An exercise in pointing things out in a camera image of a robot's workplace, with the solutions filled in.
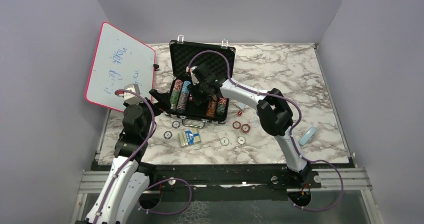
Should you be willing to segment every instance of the stack of poker chips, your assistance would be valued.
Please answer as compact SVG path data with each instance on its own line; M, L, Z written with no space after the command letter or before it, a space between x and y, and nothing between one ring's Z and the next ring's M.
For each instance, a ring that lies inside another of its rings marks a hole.
M188 86L191 84L190 81L184 81L182 85L181 94L179 95L178 104L176 106L176 111L179 113L183 113L185 111L187 105L187 99L189 98L189 88Z
M178 104L178 99L180 97L180 92L183 86L183 81L182 80L175 80L175 83L173 85L173 89L172 89L172 94L171 94L171 98L169 99L171 102L171 110L175 111L175 109L177 108L177 104Z
M219 102L218 102L218 107L216 109L216 114L218 115L223 115L225 112L225 106L227 104L227 99L226 98L219 98Z
M215 110L217 108L217 102L215 101L217 100L217 97L214 96L209 100L209 105L207 106L207 111L206 111L206 116L213 118L215 117Z

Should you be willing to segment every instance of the screw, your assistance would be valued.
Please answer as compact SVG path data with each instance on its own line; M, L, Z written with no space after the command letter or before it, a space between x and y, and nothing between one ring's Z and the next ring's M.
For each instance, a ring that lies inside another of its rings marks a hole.
M277 183L278 183L278 177L273 176L273 177L271 178L271 182L272 182L272 183L274 183L274 184L277 184Z
M168 181L168 183L169 183L171 186L173 186L173 185L175 184L175 182L176 182L176 181L174 180L174 178L171 178L171 179L172 179L172 180L169 180L169 181Z
M320 177L320 176L318 176L318 175L315 175L315 176L313 177L313 180L314 180L316 183L321 183L321 177Z

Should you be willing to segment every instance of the white poker chip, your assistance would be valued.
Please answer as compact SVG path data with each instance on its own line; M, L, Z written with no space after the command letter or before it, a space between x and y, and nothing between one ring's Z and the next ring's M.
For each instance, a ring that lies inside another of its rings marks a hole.
M239 143L239 144L245 144L246 143L246 138L245 137L238 137L237 138L237 142Z
M164 132L164 133L163 133L163 137L164 137L165 139L170 139L170 138L172 137L172 132L170 132L170 131L166 131L166 132Z
M228 138L221 138L221 145L226 146L230 143Z
M254 128L257 128L261 125L261 122L260 122L259 118L251 118L250 119L250 125Z
M180 127L180 122L179 121L173 121L172 122L172 127L173 128L179 128Z

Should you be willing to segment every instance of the marble table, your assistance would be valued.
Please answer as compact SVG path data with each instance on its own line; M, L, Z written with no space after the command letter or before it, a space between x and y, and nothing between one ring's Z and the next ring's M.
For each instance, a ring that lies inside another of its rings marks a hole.
M325 159L332 163L347 163L349 151L344 144L332 103L321 74L313 44L240 44L236 48L233 78L246 85L271 90L279 89L287 98L295 101L301 108L303 118L294 134L300 139L311 127L316 133L302 147L305 156L311 160ZM168 44L153 44L156 50L156 63L160 70L155 73L154 88L168 92L173 80L171 57ZM252 127L248 134L232 127L234 121L249 123L257 117L256 112L247 107L241 117L231 100L226 124L208 123L200 129L202 143L181 148L178 133L190 129L181 125L172 127L169 116L156 117L157 129L149 140L143 157L144 162L153 164L267 164L285 163L286 159L274 137L268 135L260 126ZM292 108L293 120L298 119L296 109ZM110 165L114 146L122 130L122 113L111 111L107 118L99 165ZM164 132L171 131L173 136L167 140ZM241 145L237 137L246 138ZM230 144L221 145L221 138L227 137Z

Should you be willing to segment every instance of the case handle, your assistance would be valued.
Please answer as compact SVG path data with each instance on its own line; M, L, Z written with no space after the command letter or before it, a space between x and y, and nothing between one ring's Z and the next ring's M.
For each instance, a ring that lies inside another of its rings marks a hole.
M203 122L203 126L199 126L199 125L195 125L195 124L187 124L187 123L184 123L184 120L185 120L185 118L182 118L182 119L181 119L181 122L182 122L182 124L183 124L184 126L186 126L186 127L204 128L204 127L206 126L206 121L202 121L202 122Z

